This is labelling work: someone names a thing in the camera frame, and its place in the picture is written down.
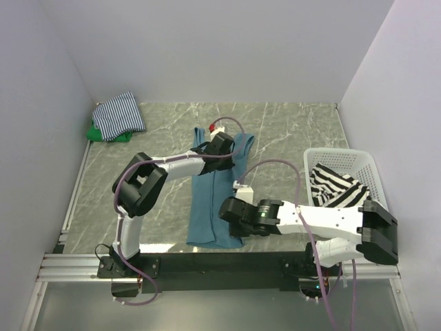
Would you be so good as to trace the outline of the teal blue tank top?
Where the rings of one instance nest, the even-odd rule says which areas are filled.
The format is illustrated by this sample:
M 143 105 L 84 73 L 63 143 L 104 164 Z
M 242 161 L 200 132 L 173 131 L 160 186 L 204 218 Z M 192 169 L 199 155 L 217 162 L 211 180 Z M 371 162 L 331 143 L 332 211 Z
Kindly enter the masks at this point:
M 234 195 L 233 183 L 241 177 L 248 163 L 254 135 L 238 133 L 234 137 L 234 166 L 228 170 L 192 177 L 192 203 L 186 244 L 207 249 L 236 249 L 243 247 L 240 238 L 231 237 L 229 223 L 218 216 L 222 203 Z

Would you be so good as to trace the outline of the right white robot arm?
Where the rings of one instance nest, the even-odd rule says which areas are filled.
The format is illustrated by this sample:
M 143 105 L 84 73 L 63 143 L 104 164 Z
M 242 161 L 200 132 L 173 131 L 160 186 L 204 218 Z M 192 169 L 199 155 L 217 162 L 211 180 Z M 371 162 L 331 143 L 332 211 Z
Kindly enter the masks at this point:
M 340 262 L 365 258 L 378 265 L 397 265 L 398 220 L 377 201 L 353 207 L 315 207 L 263 199 L 252 205 L 237 197 L 222 203 L 219 217 L 234 237 L 305 233 L 319 237 L 302 258 L 305 272 L 320 274 Z

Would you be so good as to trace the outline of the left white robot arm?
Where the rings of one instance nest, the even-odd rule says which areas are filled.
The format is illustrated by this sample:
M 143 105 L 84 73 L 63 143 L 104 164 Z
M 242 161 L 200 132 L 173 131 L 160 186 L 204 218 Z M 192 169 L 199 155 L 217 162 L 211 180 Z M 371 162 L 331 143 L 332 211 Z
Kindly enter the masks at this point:
M 109 247 L 111 266 L 120 277 L 141 272 L 140 235 L 144 216 L 154 207 L 163 186 L 176 179 L 229 170 L 240 146 L 224 132 L 190 150 L 168 157 L 136 154 L 114 182 L 116 234 Z

